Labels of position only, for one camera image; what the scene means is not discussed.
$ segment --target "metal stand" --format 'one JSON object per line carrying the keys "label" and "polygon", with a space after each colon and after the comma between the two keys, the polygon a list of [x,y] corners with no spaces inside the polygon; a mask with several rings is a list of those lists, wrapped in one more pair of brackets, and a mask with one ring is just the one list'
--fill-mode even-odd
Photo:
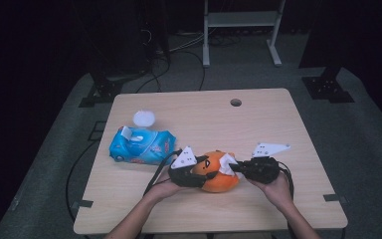
{"label": "metal stand", "polygon": [[326,67],[320,77],[304,77],[303,83],[314,100],[329,100],[331,103],[353,103],[348,92],[337,83],[340,67]]}
{"label": "metal stand", "polygon": [[122,84],[111,83],[94,84],[86,98],[80,102],[79,108],[92,108],[95,104],[113,103],[114,98],[120,94]]}
{"label": "metal stand", "polygon": [[209,56],[209,28],[211,27],[256,27],[273,26],[272,37],[267,40],[275,66],[282,65],[282,61],[276,50],[275,43],[278,36],[279,26],[284,12],[286,0],[281,0],[278,11],[266,12],[227,12],[209,13],[209,0],[204,1],[204,43],[203,43],[203,66],[210,67]]}

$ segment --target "black device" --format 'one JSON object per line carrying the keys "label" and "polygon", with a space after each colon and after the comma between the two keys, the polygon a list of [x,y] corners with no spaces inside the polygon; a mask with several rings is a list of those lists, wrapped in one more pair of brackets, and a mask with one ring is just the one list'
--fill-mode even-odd
{"label": "black device", "polygon": [[235,172],[242,172],[246,178],[268,184],[278,178],[281,168],[279,163],[269,156],[253,157],[249,161],[229,164]]}

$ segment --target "black cable on floor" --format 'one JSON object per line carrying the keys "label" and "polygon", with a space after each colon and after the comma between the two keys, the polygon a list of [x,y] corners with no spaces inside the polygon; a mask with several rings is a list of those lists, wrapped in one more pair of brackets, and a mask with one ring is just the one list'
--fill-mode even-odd
{"label": "black cable on floor", "polygon": [[210,47],[217,47],[217,48],[231,47],[233,45],[239,44],[240,42],[241,42],[241,37],[239,37],[238,35],[236,35],[236,36],[219,36],[219,35],[215,35],[215,36],[212,36],[209,39]]}
{"label": "black cable on floor", "polygon": [[191,55],[193,55],[194,57],[196,57],[197,60],[200,62],[201,69],[203,70],[203,79],[201,80],[200,87],[198,88],[198,91],[201,91],[201,89],[203,88],[204,80],[205,80],[205,78],[206,78],[206,69],[205,69],[204,66],[203,66],[203,61],[200,59],[199,56],[197,56],[197,54],[192,53],[192,52],[188,52],[188,51],[174,51],[174,52],[172,52],[172,54],[175,54],[175,53],[186,53],[186,54],[191,54]]}
{"label": "black cable on floor", "polygon": [[[162,61],[165,61],[167,62],[167,60],[163,59],[163,58],[158,58],[157,60],[162,60]],[[163,76],[165,73],[167,73],[170,69],[170,63],[167,63],[167,68],[164,72],[162,72],[160,75],[156,76],[155,74],[153,74],[153,72],[151,71],[151,74],[153,75],[153,78],[146,81],[145,83],[143,83],[135,92],[138,93],[143,87],[145,87],[145,85],[149,84],[150,82],[152,81],[156,81],[157,83],[157,88],[158,88],[158,91],[161,92],[161,89],[160,89],[160,83],[159,83],[159,80],[158,78]]]}
{"label": "black cable on floor", "polygon": [[76,218],[74,217],[73,215],[73,212],[71,211],[71,206],[70,206],[70,199],[69,199],[69,195],[68,195],[68,192],[69,192],[69,184],[70,184],[70,179],[71,179],[71,176],[73,175],[73,171],[74,169],[76,168],[77,164],[79,163],[79,161],[82,159],[82,157],[84,156],[84,154],[86,154],[86,152],[99,140],[93,140],[93,142],[88,146],[86,147],[86,149],[80,154],[80,156],[76,159],[76,161],[74,162],[73,166],[71,166],[71,170],[70,170],[70,173],[68,174],[68,177],[67,177],[67,182],[65,184],[65,202],[66,202],[66,205],[67,205],[67,209],[68,209],[68,212],[70,213],[70,216],[71,216],[71,219],[73,220],[73,222],[76,220]]}

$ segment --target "orange ball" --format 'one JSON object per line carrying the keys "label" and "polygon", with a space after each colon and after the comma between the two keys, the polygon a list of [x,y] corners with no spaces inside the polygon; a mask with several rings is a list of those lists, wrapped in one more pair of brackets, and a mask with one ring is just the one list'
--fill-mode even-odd
{"label": "orange ball", "polygon": [[[209,172],[219,171],[221,166],[220,159],[225,154],[226,152],[223,151],[211,151],[205,153],[204,155],[209,157],[204,161],[197,163],[193,167],[192,172],[200,175],[206,175]],[[213,179],[208,179],[206,183],[204,183],[202,189],[209,192],[224,192],[234,188],[239,181],[240,178],[236,174],[231,176],[218,172]]]}

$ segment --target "wet wipes package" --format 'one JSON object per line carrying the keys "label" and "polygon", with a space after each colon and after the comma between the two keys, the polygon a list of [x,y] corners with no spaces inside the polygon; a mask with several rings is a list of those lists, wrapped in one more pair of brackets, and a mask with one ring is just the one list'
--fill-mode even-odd
{"label": "wet wipes package", "polygon": [[158,165],[174,149],[176,137],[169,131],[121,127],[109,147],[115,161]]}

